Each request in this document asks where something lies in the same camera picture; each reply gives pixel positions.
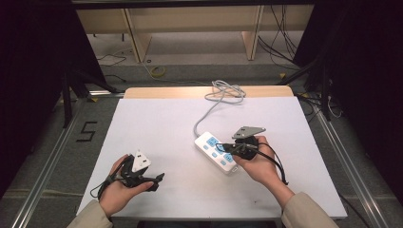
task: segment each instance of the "handheld controller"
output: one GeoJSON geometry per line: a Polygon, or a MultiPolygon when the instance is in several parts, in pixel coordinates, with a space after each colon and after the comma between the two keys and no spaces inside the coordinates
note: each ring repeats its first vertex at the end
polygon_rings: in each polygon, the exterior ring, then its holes
{"type": "Polygon", "coordinates": [[[145,178],[143,174],[147,170],[148,166],[151,165],[151,161],[140,151],[136,154],[129,155],[128,159],[122,165],[121,182],[126,187],[136,187],[140,184],[148,181],[153,181],[154,184],[147,189],[147,192],[155,192],[159,187],[159,182],[163,180],[164,173],[157,176],[155,179],[145,178]]]}

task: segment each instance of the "metal frame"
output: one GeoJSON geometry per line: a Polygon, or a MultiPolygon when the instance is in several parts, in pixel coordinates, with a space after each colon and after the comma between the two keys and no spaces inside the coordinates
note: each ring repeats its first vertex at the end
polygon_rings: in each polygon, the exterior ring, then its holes
{"type": "Polygon", "coordinates": [[[85,103],[86,99],[77,100],[70,124],[66,128],[63,128],[62,133],[57,140],[56,145],[53,147],[53,150],[50,153],[44,168],[42,169],[36,182],[33,184],[32,189],[30,190],[26,200],[24,201],[24,204],[18,211],[17,216],[15,217],[11,227],[28,226],[33,211],[35,210],[35,207],[38,204],[39,199],[41,198],[42,192],[47,186],[48,180],[50,179],[50,176],[53,173],[53,170],[56,167],[56,164],[59,161],[63,150],[65,149],[68,138],[72,130],[74,129],[74,126],[77,122],[78,117],[80,116],[81,110],[83,109],[85,103]]]}
{"type": "Polygon", "coordinates": [[[359,175],[352,159],[349,156],[346,148],[338,137],[335,129],[331,122],[328,122],[321,112],[317,114],[320,124],[323,127],[333,149],[336,152],[347,177],[350,180],[358,198],[360,199],[362,206],[364,207],[367,215],[374,227],[390,227],[387,220],[385,219],[379,205],[377,204],[373,194],[371,193],[368,186],[365,184],[364,180],[359,175]]]}

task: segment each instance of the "person's right hand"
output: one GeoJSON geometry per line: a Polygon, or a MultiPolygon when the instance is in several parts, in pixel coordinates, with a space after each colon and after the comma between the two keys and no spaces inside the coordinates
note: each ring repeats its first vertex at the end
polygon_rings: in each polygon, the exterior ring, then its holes
{"type": "MultiPolygon", "coordinates": [[[[265,145],[265,143],[268,144],[266,138],[264,136],[257,136],[256,139],[259,142],[259,151],[274,159],[275,152],[265,145]]],[[[233,158],[253,180],[263,184],[275,196],[282,209],[285,208],[294,192],[281,181],[274,163],[260,154],[257,154],[251,161],[244,160],[239,156],[233,156],[233,158]]]]}
{"type": "MultiPolygon", "coordinates": [[[[274,151],[265,145],[268,144],[266,137],[256,136],[256,139],[259,143],[259,151],[274,159],[274,151]]],[[[233,156],[233,158],[254,181],[260,182],[263,185],[266,185],[268,182],[279,181],[276,165],[262,155],[257,154],[251,161],[244,160],[239,156],[233,156]]]]}

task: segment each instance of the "sleeve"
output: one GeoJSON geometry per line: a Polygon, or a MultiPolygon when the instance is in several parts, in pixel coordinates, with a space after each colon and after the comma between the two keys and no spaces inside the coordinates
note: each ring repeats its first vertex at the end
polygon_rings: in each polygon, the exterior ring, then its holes
{"type": "Polygon", "coordinates": [[[305,193],[298,193],[285,205],[282,222],[287,228],[338,227],[317,203],[305,193]]]}
{"type": "Polygon", "coordinates": [[[94,199],[77,215],[67,228],[111,228],[112,226],[112,222],[106,217],[100,203],[94,199]]]}

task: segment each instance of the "white cable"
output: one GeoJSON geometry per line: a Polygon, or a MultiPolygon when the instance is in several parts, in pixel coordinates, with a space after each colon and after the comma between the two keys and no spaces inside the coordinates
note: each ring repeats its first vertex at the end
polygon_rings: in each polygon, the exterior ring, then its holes
{"type": "Polygon", "coordinates": [[[243,101],[243,98],[246,96],[246,93],[240,88],[239,85],[229,85],[225,81],[217,80],[212,82],[213,87],[218,89],[217,92],[208,93],[204,96],[207,101],[216,102],[207,112],[195,123],[193,126],[193,132],[196,137],[199,137],[200,134],[198,133],[198,125],[199,123],[204,120],[208,114],[213,110],[219,103],[225,103],[230,105],[238,105],[243,101]],[[210,98],[211,96],[221,94],[219,99],[210,98]],[[225,95],[231,95],[232,97],[239,98],[237,101],[225,101],[225,95]]]}

